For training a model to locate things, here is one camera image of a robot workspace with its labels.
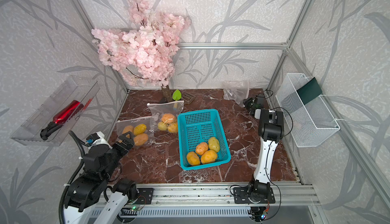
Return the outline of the orange potato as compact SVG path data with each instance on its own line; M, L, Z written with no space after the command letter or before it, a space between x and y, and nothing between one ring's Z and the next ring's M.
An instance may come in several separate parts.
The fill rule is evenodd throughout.
M208 143L202 142L202 143L197 145L197 147L196 147L196 154L198 154L199 156L202 156L208 150L209 150Z
M134 145L142 146L149 140L149 136L146 133L139 134L134 137Z

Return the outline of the yellow wrinkled potato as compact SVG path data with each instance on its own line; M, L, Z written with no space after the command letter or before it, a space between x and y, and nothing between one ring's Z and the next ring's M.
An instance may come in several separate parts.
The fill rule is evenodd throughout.
M142 124L139 124L139 125L137 125L136 127L134 127L134 132L133 132L133 134L134 134L134 136L138 136L138 135L140 135L140 134L145 133L146 130L147 130L147 126L146 126L145 124L142 123Z

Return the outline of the clear zipper bag with dots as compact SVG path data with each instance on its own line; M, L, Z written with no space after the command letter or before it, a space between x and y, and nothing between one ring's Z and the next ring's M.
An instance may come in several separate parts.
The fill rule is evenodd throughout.
M117 135L133 139L135 146L147 146L155 143L154 133L151 130L151 116L120 120L116 123Z

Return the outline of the green-yellow potato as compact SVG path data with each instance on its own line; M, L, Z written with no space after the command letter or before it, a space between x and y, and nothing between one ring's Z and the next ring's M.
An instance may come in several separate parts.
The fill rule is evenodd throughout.
M209 140L208 140L208 147L210 150L213 150L215 151L216 153L218 153L220 151L220 143L219 143L219 140L216 138L216 137L211 137Z
M157 124L157 128L160 130L160 131L166 131L168 129L168 124L167 123L164 123L162 121L160 121L158 124Z

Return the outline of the large brown potato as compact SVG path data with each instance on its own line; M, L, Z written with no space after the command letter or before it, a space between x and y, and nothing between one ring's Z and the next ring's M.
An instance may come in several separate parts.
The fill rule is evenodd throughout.
M217 160L217 152L214 150L208 150L201 156L201 163L202 164L210 164L214 163Z

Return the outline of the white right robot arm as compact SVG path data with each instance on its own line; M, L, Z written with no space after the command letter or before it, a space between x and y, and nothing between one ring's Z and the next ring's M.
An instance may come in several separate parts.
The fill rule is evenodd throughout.
M276 203L271 181L273 157L279 142L289 133L284 132L284 115L292 119L290 113L282 108L266 109L265 96L256 96L244 101L245 108L259 121L258 135L261 140L260 154L253 177L247 186L232 185L230 192L236 204L274 204Z

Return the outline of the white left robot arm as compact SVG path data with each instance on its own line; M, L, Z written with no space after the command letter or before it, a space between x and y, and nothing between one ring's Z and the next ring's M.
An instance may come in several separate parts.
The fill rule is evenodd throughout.
M80 151L80 164L72 174L60 198L58 220L61 224L86 224L90 214L111 182L120 160L135 146L128 131L110 145L101 132L84 142L73 131L69 135Z

